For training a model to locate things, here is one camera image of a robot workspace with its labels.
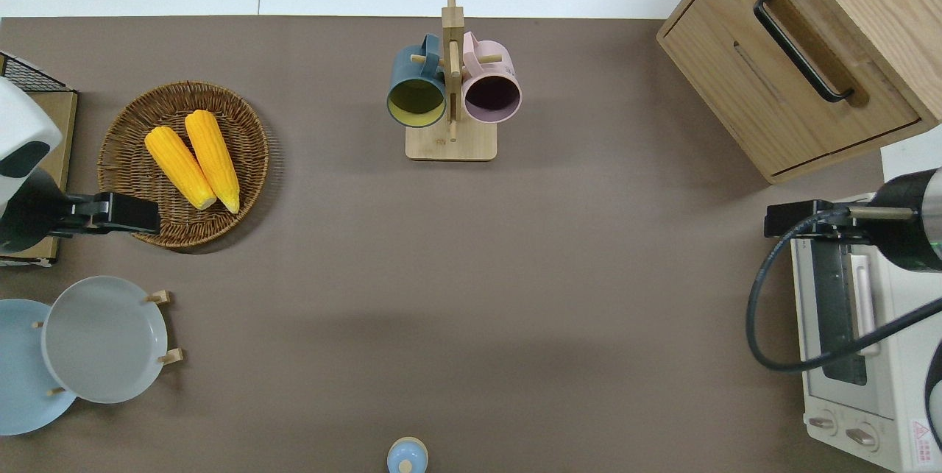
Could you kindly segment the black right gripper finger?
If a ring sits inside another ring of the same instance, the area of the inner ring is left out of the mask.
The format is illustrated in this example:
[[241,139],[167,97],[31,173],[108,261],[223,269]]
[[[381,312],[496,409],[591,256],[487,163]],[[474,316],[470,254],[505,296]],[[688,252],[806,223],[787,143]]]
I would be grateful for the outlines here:
[[805,199],[800,202],[768,205],[763,221],[764,238],[781,238],[807,217],[818,212],[817,199]]

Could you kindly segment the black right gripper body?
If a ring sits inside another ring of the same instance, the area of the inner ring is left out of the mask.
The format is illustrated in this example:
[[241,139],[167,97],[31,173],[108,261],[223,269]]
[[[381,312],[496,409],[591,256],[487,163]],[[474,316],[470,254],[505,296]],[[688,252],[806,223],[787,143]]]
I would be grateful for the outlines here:
[[914,272],[940,272],[939,168],[897,176],[864,202],[818,199],[818,213],[835,210],[821,224],[824,235],[848,245],[878,249],[893,265]]

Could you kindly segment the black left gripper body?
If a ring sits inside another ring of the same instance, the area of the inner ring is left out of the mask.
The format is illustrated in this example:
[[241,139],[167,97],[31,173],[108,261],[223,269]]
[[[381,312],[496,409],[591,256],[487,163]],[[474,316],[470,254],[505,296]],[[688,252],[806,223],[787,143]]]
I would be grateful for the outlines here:
[[1,249],[17,253],[47,236],[73,238],[81,234],[104,234],[96,218],[107,214],[112,193],[68,195],[54,178],[36,168],[13,197],[4,204],[1,219]]

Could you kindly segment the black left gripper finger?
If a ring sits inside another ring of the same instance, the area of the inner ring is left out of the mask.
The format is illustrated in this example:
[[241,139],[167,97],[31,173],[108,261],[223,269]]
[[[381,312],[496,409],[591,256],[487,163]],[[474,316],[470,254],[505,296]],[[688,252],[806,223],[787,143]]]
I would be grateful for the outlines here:
[[109,229],[159,235],[160,208],[156,202],[109,192]]

